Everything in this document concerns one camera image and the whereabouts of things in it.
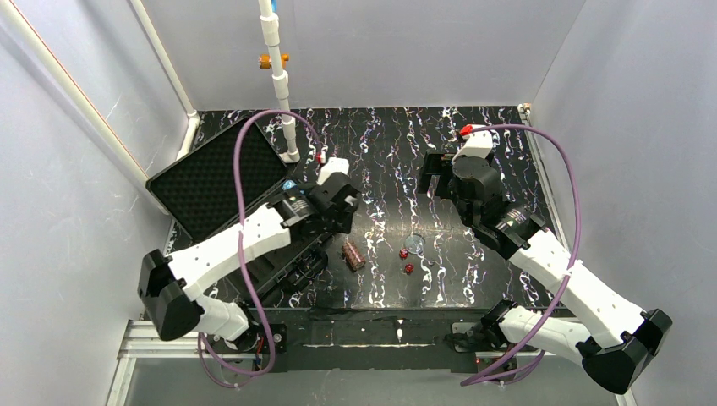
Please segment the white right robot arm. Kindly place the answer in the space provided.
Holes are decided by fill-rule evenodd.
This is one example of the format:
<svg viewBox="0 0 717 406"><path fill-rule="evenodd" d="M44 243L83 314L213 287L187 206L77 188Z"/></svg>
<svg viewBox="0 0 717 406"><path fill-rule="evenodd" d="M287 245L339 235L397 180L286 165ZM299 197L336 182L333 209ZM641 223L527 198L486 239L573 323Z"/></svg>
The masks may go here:
<svg viewBox="0 0 717 406"><path fill-rule="evenodd" d="M644 310L621 297L570 253L525 205L509 201L490 157L426 154L419 192L433 177L435 193L450 200L462 223L487 248L548 288L577 321L541 316L502 300L480 321L477 336L500 348L527 344L579 364L605 390L626 393L659 353L673 320L661 309Z"/></svg>

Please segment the blue poker chip stack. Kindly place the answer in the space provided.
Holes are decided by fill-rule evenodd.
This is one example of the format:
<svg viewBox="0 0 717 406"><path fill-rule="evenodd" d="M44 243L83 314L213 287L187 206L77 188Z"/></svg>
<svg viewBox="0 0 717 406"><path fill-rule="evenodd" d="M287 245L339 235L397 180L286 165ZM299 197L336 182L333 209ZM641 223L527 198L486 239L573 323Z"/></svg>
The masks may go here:
<svg viewBox="0 0 717 406"><path fill-rule="evenodd" d="M289 191L289 190L299 191L299 188L298 188L298 185L293 180L287 179L282 185L282 190L283 191Z"/></svg>

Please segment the brown poker chip stack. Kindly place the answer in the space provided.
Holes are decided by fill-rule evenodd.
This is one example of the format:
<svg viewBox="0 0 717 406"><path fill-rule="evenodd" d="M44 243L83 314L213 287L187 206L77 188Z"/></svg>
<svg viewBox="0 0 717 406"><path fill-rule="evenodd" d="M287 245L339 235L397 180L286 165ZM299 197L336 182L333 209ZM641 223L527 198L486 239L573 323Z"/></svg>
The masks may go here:
<svg viewBox="0 0 717 406"><path fill-rule="evenodd" d="M363 254L353 241L348 240L342 245L342 256L352 272L357 272L366 264Z"/></svg>

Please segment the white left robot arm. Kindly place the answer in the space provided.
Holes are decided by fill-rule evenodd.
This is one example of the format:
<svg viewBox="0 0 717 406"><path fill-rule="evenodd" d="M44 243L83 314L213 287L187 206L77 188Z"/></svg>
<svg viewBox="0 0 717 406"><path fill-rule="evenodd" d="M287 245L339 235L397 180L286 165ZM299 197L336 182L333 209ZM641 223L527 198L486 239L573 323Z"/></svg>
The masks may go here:
<svg viewBox="0 0 717 406"><path fill-rule="evenodd" d="M360 192L344 173L321 184L302 184L271 196L237 223L184 250L147 253L141 264L138 296L162 341L203 332L234 341L250 329L235 303L205 295L226 275L304 237L349 233Z"/></svg>

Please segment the clear round dealer button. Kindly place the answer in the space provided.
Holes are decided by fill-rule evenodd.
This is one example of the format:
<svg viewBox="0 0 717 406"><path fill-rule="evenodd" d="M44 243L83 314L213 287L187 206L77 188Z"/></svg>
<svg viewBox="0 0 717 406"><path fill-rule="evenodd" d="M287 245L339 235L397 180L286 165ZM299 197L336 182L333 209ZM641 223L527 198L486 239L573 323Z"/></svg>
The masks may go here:
<svg viewBox="0 0 717 406"><path fill-rule="evenodd" d="M425 239L419 234L412 233L404 239L404 248L415 255L424 251Z"/></svg>

